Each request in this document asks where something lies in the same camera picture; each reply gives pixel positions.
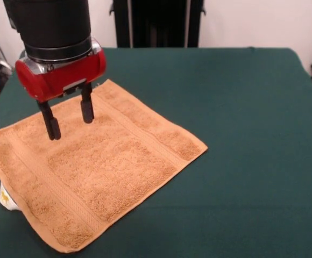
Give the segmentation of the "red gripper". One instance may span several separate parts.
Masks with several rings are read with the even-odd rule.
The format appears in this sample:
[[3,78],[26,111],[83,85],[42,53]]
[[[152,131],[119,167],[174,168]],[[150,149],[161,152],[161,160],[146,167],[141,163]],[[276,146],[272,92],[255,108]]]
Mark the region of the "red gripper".
[[[62,95],[77,83],[92,82],[102,76],[106,69],[106,58],[101,49],[96,54],[47,71],[47,67],[25,57],[16,62],[15,68],[24,89],[38,100],[49,139],[59,140],[61,132],[58,120],[53,116],[47,101]],[[84,84],[81,88],[81,111],[83,121],[87,124],[94,120],[92,90],[91,83]]]

